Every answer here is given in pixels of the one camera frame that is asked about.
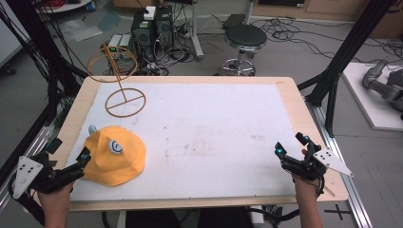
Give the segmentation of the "silver box devices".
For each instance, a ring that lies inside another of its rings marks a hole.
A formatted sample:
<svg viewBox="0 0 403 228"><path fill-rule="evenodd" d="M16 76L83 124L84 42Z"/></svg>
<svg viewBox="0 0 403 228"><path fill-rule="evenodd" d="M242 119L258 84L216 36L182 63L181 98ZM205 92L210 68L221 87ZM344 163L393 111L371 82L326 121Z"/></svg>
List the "silver box devices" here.
<svg viewBox="0 0 403 228"><path fill-rule="evenodd" d="M130 44L131 36L129 34L114 34L108 42L109 47L127 48Z"/></svg>

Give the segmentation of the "grey desk leg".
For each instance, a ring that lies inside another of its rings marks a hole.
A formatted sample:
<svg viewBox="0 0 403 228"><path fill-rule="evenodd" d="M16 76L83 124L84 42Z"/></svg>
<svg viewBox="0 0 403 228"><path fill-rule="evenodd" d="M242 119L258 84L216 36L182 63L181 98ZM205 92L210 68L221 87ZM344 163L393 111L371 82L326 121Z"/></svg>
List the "grey desk leg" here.
<svg viewBox="0 0 403 228"><path fill-rule="evenodd" d="M191 41L194 47L196 60L201 61L204 58L204 53L202 50L202 45L198 37L198 13L197 13L198 0L191 0L192 9L192 30L191 30Z"/></svg>

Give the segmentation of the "white floor board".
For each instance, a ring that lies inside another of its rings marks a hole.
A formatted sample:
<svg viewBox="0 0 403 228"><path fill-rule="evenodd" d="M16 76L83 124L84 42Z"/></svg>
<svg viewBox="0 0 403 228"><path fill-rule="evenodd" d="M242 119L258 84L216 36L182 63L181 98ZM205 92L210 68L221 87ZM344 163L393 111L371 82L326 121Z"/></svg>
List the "white floor board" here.
<svg viewBox="0 0 403 228"><path fill-rule="evenodd" d="M362 85L364 74L373 66L350 63L343 72L343 78L373 129L403 132L402 113L395 110L380 94Z"/></svg>

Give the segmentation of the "person's dark pants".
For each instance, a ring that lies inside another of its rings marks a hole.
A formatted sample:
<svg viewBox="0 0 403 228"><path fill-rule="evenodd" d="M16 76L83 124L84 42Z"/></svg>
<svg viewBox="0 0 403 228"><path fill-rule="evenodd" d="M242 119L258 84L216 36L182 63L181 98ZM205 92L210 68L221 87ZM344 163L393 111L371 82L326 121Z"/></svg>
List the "person's dark pants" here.
<svg viewBox="0 0 403 228"><path fill-rule="evenodd" d="M125 228L254 228L244 207L143 210L126 213Z"/></svg>

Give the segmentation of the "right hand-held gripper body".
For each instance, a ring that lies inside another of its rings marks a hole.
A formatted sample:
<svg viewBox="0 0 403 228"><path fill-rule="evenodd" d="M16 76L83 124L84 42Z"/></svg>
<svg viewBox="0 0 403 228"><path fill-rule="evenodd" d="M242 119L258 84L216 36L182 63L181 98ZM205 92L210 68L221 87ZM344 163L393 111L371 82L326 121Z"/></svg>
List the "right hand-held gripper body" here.
<svg viewBox="0 0 403 228"><path fill-rule="evenodd" d="M352 177L354 173L347 165L330 149L322 149L320 145L309 143L304 159L299 161L288 154L280 161L284 170L303 178L307 181L323 178L328 169Z"/></svg>

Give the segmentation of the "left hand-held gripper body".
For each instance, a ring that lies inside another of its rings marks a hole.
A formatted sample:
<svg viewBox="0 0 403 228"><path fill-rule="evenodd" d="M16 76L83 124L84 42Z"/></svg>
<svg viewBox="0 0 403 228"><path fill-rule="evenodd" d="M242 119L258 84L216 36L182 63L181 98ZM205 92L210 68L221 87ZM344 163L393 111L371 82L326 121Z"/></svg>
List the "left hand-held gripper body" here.
<svg viewBox="0 0 403 228"><path fill-rule="evenodd" d="M42 152L30 158L21 156L17 164L15 180L12 182L12 197L19 199L28 189L51 193L84 175L77 170L77 162L55 170L49 160L49 153Z"/></svg>

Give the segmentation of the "light wooden table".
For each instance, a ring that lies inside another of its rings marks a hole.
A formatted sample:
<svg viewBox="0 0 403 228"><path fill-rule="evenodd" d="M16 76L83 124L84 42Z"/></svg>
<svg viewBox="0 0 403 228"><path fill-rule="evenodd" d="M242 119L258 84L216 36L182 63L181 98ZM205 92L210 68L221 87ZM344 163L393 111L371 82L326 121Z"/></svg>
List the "light wooden table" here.
<svg viewBox="0 0 403 228"><path fill-rule="evenodd" d="M129 77L124 81L125 86L136 88L136 84L163 83L163 84L250 84L274 85L284 103L290 124L295 136L301 132L309 136L313 142L321 143L317 127L305 105L295 81L290 77L220 77L220 76L137 76ZM78 96L61 128L59 137L62 145L51 156L59 168L74 163L75 158L70 153L78 140L86 115L93 105L98 89L102 85L91 79L85 79ZM212 199L127 199L127 200L100 200L75 201L72 199L71 208L74 211L104 211L124 209L157 209L157 208L200 208L234 205L259 205L292 203L295 192L288 196L275 197L240 197L240 198L212 198Z"/></svg>

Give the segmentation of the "black metal frame post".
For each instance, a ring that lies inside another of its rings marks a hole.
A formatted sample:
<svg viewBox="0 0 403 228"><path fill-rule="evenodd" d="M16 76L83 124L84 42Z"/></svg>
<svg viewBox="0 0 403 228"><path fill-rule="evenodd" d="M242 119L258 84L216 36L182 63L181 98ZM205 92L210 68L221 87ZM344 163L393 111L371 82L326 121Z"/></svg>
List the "black metal frame post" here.
<svg viewBox="0 0 403 228"><path fill-rule="evenodd" d="M330 137L334 136L339 78L393 4L394 0L370 0L330 64L317 76L297 86L299 90L314 86L311 93L305 97L314 107L321 107L323 99L328 97L324 127Z"/></svg>
<svg viewBox="0 0 403 228"><path fill-rule="evenodd" d="M84 80L87 73L68 61L53 41L48 27L43 22L44 13L36 6L43 0L5 0L24 32L8 16L0 3L0 20L15 36L35 64L38 72L48 83L48 104L30 127L23 140L0 168L0 185L3 185L43 126L49 126L58 118L58 105L65 110L65 104L72 105L81 88L78 79Z"/></svg>

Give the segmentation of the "black computer tower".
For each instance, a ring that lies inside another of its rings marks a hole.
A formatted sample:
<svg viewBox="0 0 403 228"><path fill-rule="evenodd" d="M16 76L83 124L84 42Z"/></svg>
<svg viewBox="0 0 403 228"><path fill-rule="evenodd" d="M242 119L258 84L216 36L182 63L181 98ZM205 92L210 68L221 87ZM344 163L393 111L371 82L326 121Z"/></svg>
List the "black computer tower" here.
<svg viewBox="0 0 403 228"><path fill-rule="evenodd" d="M157 26L158 40L164 48L173 47L173 15L172 7L165 6L158 8L156 11L155 22Z"/></svg>
<svg viewBox="0 0 403 228"><path fill-rule="evenodd" d="M156 25L153 20L144 19L144 10L139 10L134 14L131 33L137 55L141 58L145 58L149 62L154 62Z"/></svg>

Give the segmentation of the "person's right hand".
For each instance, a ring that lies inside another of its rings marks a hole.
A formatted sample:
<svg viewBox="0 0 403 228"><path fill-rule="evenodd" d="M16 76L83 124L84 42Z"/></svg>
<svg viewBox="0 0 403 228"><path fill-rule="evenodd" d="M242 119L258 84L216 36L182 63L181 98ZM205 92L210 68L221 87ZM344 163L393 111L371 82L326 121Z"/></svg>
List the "person's right hand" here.
<svg viewBox="0 0 403 228"><path fill-rule="evenodd" d="M304 180L301 177L293 176L293 182L295 184L298 204L308 204L317 201L318 180Z"/></svg>

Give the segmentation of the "white table mat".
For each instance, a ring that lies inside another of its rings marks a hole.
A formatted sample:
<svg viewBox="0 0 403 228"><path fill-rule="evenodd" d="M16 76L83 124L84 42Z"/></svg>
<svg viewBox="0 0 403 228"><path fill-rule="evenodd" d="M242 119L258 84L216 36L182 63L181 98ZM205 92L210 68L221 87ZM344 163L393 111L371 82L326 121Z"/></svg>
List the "white table mat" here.
<svg viewBox="0 0 403 228"><path fill-rule="evenodd" d="M77 180L75 201L189 200L294 194L275 154L299 146L275 85L136 84L145 101L127 104L116 118L105 109L113 84L100 85L70 156L81 151L94 124L119 125L146 147L144 171L114 187Z"/></svg>

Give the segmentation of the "person's left hand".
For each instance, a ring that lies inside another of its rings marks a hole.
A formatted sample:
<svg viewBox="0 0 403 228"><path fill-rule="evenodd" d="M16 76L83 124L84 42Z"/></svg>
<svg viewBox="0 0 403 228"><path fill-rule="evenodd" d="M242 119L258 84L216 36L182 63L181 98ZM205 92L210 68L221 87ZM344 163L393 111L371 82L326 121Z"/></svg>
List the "person's left hand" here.
<svg viewBox="0 0 403 228"><path fill-rule="evenodd" d="M61 189L51 193L38 193L40 203L45 212L62 213L69 212L70 207L70 192L74 183L71 182Z"/></svg>

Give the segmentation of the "clear plastic sheet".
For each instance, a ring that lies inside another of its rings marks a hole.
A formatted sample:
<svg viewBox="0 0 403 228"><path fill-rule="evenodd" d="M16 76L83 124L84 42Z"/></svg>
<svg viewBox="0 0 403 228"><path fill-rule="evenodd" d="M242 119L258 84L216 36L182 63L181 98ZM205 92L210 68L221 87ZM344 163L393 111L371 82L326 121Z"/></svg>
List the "clear plastic sheet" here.
<svg viewBox="0 0 403 228"><path fill-rule="evenodd" d="M68 41L75 40L81 42L102 34L102 31L98 27L89 27L80 19L66 21L60 26L60 29L64 38Z"/></svg>

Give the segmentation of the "black round stool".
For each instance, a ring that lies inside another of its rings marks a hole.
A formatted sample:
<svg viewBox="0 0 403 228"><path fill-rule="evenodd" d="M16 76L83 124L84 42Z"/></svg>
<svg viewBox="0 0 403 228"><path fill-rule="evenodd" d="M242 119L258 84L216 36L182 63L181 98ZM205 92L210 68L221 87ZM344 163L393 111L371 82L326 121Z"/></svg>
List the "black round stool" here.
<svg viewBox="0 0 403 228"><path fill-rule="evenodd" d="M250 61L245 59L245 56L247 52L258 51L265 46L266 33L254 25L239 24L225 30L224 41L238 51L238 57L223 62L219 74L222 76L255 76L257 70Z"/></svg>

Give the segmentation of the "yellow bucket hat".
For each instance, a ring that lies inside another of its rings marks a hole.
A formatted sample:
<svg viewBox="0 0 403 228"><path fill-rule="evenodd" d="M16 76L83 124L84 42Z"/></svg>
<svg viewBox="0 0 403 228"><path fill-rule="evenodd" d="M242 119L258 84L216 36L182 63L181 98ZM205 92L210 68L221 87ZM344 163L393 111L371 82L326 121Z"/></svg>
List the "yellow bucket hat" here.
<svg viewBox="0 0 403 228"><path fill-rule="evenodd" d="M144 170L146 148L129 130L110 125L88 128L84 147L90 152L84 178L105 186L117 186L140 175Z"/></svg>

